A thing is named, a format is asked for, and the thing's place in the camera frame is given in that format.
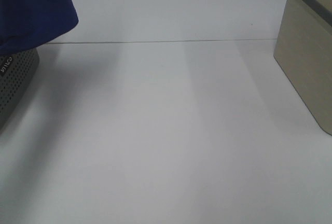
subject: beige box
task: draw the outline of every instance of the beige box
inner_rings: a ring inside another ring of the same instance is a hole
[[[332,135],[332,0],[287,0],[274,57]]]

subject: blue cloth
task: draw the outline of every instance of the blue cloth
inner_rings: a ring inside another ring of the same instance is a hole
[[[38,47],[77,23],[72,0],[0,0],[0,55]]]

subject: blue fabric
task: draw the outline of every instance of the blue fabric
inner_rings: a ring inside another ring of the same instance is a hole
[[[0,55],[38,47],[77,23],[72,0],[0,0]]]

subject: gray basket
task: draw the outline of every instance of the gray basket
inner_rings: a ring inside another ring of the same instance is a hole
[[[332,135],[332,0],[287,0],[274,57]]]
[[[38,64],[36,49],[0,57],[0,129],[22,98]]]

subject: white surface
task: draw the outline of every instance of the white surface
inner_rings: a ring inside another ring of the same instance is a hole
[[[330,224],[332,138],[274,45],[42,46],[0,136],[0,223]]]
[[[286,0],[73,0],[80,24],[55,42],[277,38]]]

